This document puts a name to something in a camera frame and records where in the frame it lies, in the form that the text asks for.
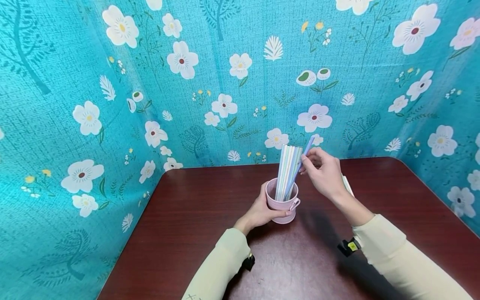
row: yellow label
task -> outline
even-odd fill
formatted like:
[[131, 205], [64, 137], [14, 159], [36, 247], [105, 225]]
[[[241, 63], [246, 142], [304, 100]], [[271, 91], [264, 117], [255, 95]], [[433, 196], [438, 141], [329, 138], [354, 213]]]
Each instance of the yellow label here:
[[357, 245], [355, 245], [354, 242], [348, 243], [347, 246], [348, 246], [350, 249], [352, 249], [352, 251], [358, 250]]

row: sleeve cuff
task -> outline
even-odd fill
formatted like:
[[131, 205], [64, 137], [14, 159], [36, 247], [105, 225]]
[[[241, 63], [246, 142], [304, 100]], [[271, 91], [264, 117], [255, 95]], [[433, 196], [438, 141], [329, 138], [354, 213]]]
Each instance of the sleeve cuff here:
[[241, 264], [250, 254], [247, 238], [241, 231], [235, 228], [225, 230], [215, 246], [224, 249], [230, 254], [234, 265], [238, 265], [235, 272], [240, 269]]
[[368, 223], [353, 227], [353, 234], [370, 264], [388, 258], [407, 241], [407, 236], [382, 215], [375, 215]]

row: bundle of straws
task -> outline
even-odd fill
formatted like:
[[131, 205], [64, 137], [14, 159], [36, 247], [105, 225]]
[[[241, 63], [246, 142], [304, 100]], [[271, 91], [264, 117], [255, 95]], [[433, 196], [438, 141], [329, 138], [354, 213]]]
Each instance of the bundle of straws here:
[[278, 167], [278, 177], [276, 181], [275, 200], [285, 202], [290, 200], [293, 190], [293, 182], [300, 170], [302, 150], [307, 155], [312, 146], [314, 137], [310, 137], [305, 148], [283, 145], [280, 155], [280, 166]]

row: hand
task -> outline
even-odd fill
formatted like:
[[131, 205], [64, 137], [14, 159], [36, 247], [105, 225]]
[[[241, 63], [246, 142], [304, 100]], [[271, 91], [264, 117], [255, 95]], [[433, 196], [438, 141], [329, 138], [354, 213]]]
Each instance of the hand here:
[[302, 155], [301, 175], [307, 173], [315, 188], [325, 197], [334, 201], [348, 193], [342, 179], [340, 160], [321, 148], [312, 148], [307, 156]]
[[244, 214], [238, 221], [235, 223], [233, 228], [240, 230], [245, 236], [250, 232], [250, 230], [255, 227], [265, 225], [270, 222], [272, 219], [285, 217], [292, 214], [289, 210], [271, 210], [267, 206], [267, 197], [265, 192], [265, 187], [267, 182], [262, 184], [260, 188], [260, 194], [257, 199], [253, 202], [252, 206], [246, 214]]

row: cream sleeve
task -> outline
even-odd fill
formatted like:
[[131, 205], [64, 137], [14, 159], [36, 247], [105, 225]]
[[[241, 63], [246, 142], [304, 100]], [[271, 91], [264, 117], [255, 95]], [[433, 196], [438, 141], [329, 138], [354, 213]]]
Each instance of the cream sleeve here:
[[444, 270], [418, 250], [406, 235], [381, 215], [354, 227], [368, 263], [407, 299], [472, 300]]
[[228, 282], [249, 254], [243, 233], [227, 229], [195, 273], [182, 300], [221, 300]]

